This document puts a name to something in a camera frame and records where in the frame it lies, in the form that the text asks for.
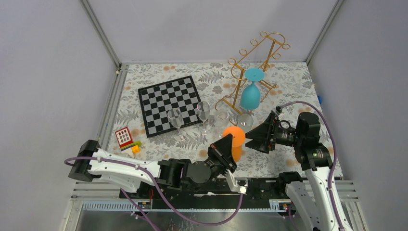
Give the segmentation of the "orange wine glass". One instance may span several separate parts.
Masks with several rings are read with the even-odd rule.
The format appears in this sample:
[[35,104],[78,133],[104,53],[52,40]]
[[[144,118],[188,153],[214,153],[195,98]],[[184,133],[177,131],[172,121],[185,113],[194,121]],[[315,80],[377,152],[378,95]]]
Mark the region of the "orange wine glass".
[[245,133],[244,131],[237,126],[231,126],[226,128],[222,135],[225,137],[226,135],[232,135],[232,157],[235,162],[239,162],[242,156],[242,145],[245,142]]

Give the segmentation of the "teal wine glass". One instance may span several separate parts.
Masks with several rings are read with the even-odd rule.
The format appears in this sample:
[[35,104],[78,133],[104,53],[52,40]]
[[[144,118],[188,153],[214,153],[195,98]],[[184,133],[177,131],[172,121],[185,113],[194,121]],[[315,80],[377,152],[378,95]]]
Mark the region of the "teal wine glass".
[[251,84],[242,92],[240,106],[245,110],[254,110],[259,106],[261,96],[255,83],[263,80],[265,74],[262,69],[250,68],[245,71],[244,76]]

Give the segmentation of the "clear champagne flute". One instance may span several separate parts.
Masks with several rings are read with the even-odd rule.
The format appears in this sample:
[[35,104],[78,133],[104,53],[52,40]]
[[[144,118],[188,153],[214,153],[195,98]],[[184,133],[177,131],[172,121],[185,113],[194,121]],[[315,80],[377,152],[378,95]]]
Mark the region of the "clear champagne flute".
[[184,141],[186,139],[186,131],[181,129],[184,124],[181,111],[178,108],[170,109],[167,113],[170,124],[177,129],[178,137],[176,141]]

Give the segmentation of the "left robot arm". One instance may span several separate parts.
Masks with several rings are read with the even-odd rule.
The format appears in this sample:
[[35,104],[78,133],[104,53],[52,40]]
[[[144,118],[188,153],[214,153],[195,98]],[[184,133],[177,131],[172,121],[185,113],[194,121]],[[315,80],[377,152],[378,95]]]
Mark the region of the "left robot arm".
[[171,190],[197,190],[219,175],[226,177],[232,192],[246,193],[233,176],[237,165],[232,157],[233,135],[228,134],[210,144],[207,159],[192,162],[189,159],[143,161],[111,154],[94,140],[86,141],[76,157],[68,158],[69,178],[92,182],[100,179],[143,198],[149,185]]

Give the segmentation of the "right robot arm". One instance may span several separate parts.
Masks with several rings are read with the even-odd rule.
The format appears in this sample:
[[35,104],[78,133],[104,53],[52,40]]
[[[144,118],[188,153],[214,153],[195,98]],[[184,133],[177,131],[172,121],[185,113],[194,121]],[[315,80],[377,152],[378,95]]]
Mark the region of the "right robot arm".
[[300,163],[313,196],[306,192],[303,178],[298,172],[279,174],[275,192],[289,198],[311,231],[351,231],[332,174],[335,164],[329,150],[319,141],[319,117],[310,112],[298,116],[296,127],[283,127],[283,120],[275,112],[253,130],[246,133],[246,147],[269,153],[277,144],[292,147]]

